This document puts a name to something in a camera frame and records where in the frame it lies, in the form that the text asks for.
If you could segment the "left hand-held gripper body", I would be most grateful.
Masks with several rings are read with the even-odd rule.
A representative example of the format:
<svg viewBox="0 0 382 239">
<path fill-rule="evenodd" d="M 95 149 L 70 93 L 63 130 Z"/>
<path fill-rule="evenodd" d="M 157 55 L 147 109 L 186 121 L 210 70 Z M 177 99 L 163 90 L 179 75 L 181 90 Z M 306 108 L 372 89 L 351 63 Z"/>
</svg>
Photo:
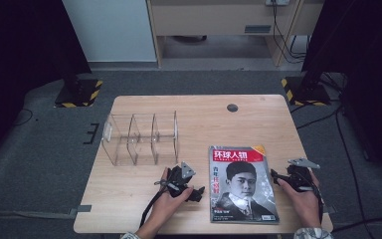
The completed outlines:
<svg viewBox="0 0 382 239">
<path fill-rule="evenodd" d="M 179 196 L 196 172 L 184 161 L 172 168 L 167 176 L 167 187 L 172 197 Z"/>
</svg>

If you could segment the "magazine with portrait cover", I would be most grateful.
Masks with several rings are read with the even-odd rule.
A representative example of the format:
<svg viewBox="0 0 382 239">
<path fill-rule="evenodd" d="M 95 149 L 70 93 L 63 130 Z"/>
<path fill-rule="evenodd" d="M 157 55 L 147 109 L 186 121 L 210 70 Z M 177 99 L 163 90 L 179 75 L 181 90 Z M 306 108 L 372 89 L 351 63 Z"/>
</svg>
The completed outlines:
<svg viewBox="0 0 382 239">
<path fill-rule="evenodd" d="M 265 148 L 209 147 L 212 223 L 278 224 Z"/>
</svg>

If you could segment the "person's left hand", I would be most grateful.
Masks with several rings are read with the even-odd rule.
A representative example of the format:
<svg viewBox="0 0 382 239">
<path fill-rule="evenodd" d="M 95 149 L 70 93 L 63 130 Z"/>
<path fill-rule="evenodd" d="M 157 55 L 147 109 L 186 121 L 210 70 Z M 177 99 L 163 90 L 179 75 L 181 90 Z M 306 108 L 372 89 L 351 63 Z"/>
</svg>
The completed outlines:
<svg viewBox="0 0 382 239">
<path fill-rule="evenodd" d="M 189 198 L 193 192 L 193 187 L 186 188 L 176 197 L 172 197 L 163 186 L 160 187 L 159 192 L 160 196 L 154 202 L 146 221 L 146 225 L 154 230 L 159 230 L 173 216 L 180 205 Z"/>
</svg>

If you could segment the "white panel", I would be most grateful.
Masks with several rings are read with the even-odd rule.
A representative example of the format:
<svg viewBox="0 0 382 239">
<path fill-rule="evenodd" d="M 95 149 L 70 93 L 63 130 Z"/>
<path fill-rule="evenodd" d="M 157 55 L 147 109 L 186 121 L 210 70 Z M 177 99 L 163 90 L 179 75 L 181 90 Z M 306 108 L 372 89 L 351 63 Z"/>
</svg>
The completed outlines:
<svg viewBox="0 0 382 239">
<path fill-rule="evenodd" d="M 89 62 L 155 62 L 146 0 L 63 0 Z"/>
</svg>

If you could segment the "black curtain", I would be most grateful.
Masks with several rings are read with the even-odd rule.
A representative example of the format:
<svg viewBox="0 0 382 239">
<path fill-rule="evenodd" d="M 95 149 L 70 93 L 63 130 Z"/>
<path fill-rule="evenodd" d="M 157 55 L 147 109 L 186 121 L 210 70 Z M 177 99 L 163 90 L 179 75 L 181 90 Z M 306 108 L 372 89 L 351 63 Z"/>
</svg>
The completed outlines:
<svg viewBox="0 0 382 239">
<path fill-rule="evenodd" d="M 29 91 L 90 70 L 62 0 L 0 0 L 0 142 Z"/>
<path fill-rule="evenodd" d="M 382 0 L 325 0 L 302 70 L 347 77 L 346 113 L 368 157 L 382 163 Z"/>
</svg>

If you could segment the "clear acrylic divider rack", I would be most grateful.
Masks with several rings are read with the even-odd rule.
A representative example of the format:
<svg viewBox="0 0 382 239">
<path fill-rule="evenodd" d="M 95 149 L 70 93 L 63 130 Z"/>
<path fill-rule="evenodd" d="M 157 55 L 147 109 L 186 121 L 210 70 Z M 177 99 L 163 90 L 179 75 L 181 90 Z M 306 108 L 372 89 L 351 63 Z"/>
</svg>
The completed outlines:
<svg viewBox="0 0 382 239">
<path fill-rule="evenodd" d="M 114 166 L 176 164 L 178 142 L 176 112 L 110 114 L 101 139 Z"/>
</svg>

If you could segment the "black stand base striped tape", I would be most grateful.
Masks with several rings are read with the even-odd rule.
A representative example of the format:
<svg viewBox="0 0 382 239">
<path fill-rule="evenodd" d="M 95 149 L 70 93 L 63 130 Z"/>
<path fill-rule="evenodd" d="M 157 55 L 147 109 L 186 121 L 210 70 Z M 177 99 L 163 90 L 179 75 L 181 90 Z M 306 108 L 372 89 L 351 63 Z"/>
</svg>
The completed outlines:
<svg viewBox="0 0 382 239">
<path fill-rule="evenodd" d="M 81 80 L 78 77 L 64 80 L 64 85 L 56 100 L 56 108 L 90 107 L 96 100 L 102 81 Z"/>
<path fill-rule="evenodd" d="M 323 85 L 311 84 L 304 77 L 285 77 L 281 80 L 288 102 L 293 106 L 327 106 L 330 97 Z"/>
</svg>

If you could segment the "black tape floor mark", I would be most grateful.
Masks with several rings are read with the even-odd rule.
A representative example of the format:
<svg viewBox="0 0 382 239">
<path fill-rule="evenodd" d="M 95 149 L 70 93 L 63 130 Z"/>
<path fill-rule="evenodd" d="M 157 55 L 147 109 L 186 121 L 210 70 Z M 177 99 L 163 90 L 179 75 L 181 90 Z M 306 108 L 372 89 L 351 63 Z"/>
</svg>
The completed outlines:
<svg viewBox="0 0 382 239">
<path fill-rule="evenodd" d="M 86 135 L 88 136 L 88 139 L 84 141 L 84 144 L 93 144 L 96 138 L 96 134 L 99 128 L 98 122 L 92 122 L 91 123 L 91 129 L 86 132 Z"/>
</svg>

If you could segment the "beige wooden cabinet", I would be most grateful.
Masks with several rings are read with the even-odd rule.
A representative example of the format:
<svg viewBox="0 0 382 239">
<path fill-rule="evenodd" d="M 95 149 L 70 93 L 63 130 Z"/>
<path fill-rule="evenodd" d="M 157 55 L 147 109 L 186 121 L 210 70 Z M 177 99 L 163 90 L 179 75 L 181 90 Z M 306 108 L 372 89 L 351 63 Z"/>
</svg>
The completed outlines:
<svg viewBox="0 0 382 239">
<path fill-rule="evenodd" d="M 259 35 L 280 65 L 291 37 L 313 33 L 325 0 L 290 0 L 288 6 L 265 1 L 146 0 L 157 62 L 168 36 Z"/>
</svg>

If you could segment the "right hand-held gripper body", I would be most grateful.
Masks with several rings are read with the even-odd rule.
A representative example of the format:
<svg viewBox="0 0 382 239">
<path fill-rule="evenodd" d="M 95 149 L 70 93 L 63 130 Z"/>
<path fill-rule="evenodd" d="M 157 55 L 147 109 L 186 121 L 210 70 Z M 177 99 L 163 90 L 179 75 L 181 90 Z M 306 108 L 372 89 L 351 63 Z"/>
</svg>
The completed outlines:
<svg viewBox="0 0 382 239">
<path fill-rule="evenodd" d="M 297 192 L 312 190 L 312 177 L 309 169 L 319 169 L 319 165 L 304 157 L 289 159 L 287 162 L 289 163 L 289 167 L 286 169 L 287 176 L 282 176 L 282 180 Z"/>
</svg>

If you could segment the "person's right hand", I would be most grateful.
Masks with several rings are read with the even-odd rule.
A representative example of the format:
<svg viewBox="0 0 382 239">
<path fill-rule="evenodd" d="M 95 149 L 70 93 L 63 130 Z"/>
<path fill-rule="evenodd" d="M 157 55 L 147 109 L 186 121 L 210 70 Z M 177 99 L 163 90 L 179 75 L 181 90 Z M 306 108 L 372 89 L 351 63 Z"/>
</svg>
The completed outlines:
<svg viewBox="0 0 382 239">
<path fill-rule="evenodd" d="M 320 228 L 318 198 L 312 191 L 296 192 L 286 181 L 278 183 L 291 201 L 302 228 Z"/>
</svg>

